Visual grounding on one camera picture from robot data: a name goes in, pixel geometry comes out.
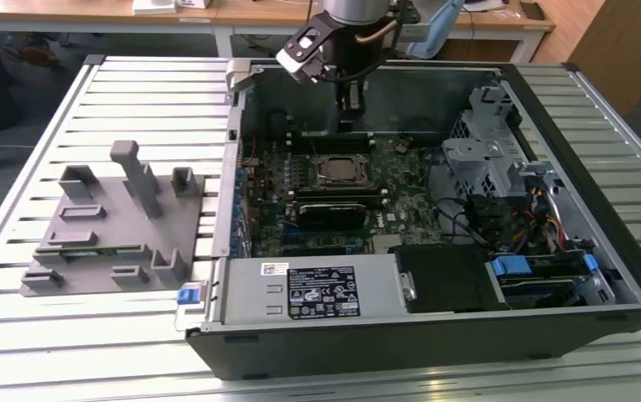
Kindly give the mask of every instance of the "warning label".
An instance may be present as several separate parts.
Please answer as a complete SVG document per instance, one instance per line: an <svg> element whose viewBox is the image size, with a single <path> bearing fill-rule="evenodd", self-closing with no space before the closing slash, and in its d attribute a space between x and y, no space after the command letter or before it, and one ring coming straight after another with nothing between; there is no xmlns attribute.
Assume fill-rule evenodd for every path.
<svg viewBox="0 0 641 402"><path fill-rule="evenodd" d="M292 320L359 315L352 266L287 270L287 316Z"/></svg>

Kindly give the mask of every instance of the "white box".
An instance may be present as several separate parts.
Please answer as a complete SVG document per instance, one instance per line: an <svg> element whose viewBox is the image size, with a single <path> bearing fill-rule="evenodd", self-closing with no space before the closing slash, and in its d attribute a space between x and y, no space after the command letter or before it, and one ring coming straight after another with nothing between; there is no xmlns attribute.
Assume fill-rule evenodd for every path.
<svg viewBox="0 0 641 402"><path fill-rule="evenodd" d="M210 0L176 0L178 7L207 8Z"/></svg>
<svg viewBox="0 0 641 402"><path fill-rule="evenodd" d="M134 0L131 11L134 15L175 13L176 4L174 0Z"/></svg>

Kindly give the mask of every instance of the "circuit board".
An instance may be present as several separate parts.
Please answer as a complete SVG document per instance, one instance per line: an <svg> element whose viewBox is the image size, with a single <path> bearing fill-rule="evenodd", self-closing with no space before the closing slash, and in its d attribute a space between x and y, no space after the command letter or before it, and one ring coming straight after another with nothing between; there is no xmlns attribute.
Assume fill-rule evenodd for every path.
<svg viewBox="0 0 641 402"><path fill-rule="evenodd" d="M386 253L391 245L442 241L423 187L425 150L409 147L398 153L396 141L399 136L374 136L372 147L363 155L298 155L284 143L259 145L259 158L252 162L258 167L248 186L254 257ZM320 162L330 157L342 158L343 162L362 161L367 181L358 185L382 188L386 199L382 205L367 209L359 229L306 232L294 223L287 195L298 188L320 185L324 177Z"/></svg>

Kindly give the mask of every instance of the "blue object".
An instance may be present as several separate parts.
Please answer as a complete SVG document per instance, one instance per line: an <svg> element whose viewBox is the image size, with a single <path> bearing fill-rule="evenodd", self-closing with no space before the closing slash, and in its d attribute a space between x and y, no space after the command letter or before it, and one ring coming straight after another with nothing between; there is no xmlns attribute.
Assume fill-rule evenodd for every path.
<svg viewBox="0 0 641 402"><path fill-rule="evenodd" d="M451 27L458 18L458 13L465 6L465 0L449 0L439 10L434 13L430 20L430 32L427 33L427 41L410 44L407 47L407 55L419 59L431 59L447 37L450 36Z"/></svg>
<svg viewBox="0 0 641 402"><path fill-rule="evenodd" d="M200 302L199 288L182 288L178 290L176 304L198 304Z"/></svg>
<svg viewBox="0 0 641 402"><path fill-rule="evenodd" d="M598 261L595 261L595 257L591 254L583 254L583 262L591 272L598 271Z"/></svg>
<svg viewBox="0 0 641 402"><path fill-rule="evenodd" d="M526 275L531 273L529 262L523 255L499 255L491 261L494 275Z"/></svg>

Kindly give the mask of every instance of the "barcode sticker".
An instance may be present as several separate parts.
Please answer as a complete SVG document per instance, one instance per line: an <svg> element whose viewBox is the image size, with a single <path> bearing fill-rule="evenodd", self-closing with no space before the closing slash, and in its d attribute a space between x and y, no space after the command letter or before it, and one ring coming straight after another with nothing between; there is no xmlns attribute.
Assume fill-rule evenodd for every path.
<svg viewBox="0 0 641 402"><path fill-rule="evenodd" d="M286 262L262 262L260 275L287 275L288 266Z"/></svg>
<svg viewBox="0 0 641 402"><path fill-rule="evenodd" d="M179 23L210 23L210 19L207 18L179 18Z"/></svg>

